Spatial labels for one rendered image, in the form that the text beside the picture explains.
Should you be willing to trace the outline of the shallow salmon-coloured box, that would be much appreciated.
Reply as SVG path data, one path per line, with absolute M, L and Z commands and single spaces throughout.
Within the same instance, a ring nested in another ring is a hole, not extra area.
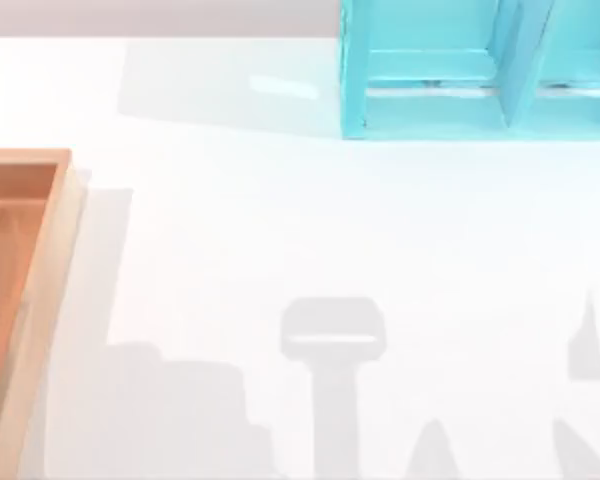
M 67 148 L 0 149 L 0 480 L 16 480 L 85 187 Z

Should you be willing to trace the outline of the light blue rack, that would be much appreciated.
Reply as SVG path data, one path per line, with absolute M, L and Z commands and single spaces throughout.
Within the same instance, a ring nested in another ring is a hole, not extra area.
M 600 0 L 339 0 L 349 139 L 600 141 Z

